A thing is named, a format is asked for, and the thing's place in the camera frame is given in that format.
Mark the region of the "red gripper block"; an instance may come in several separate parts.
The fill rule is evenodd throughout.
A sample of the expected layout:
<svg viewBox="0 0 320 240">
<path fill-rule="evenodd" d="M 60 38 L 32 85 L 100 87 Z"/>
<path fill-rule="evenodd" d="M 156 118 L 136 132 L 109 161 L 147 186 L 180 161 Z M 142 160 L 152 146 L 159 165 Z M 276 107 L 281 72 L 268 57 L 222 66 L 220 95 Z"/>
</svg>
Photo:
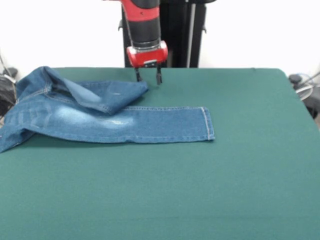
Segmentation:
<svg viewBox="0 0 320 240">
<path fill-rule="evenodd" d="M 148 66 L 151 64 L 156 65 L 156 82 L 158 85 L 162 83 L 161 63 L 165 62 L 168 57 L 168 47 L 164 40 L 162 40 L 157 46 L 152 48 L 136 48 L 129 46 L 126 48 L 126 54 L 132 67 L 134 67 L 136 79 L 138 82 L 142 82 L 143 79 L 140 75 L 139 68 Z"/>
</svg>

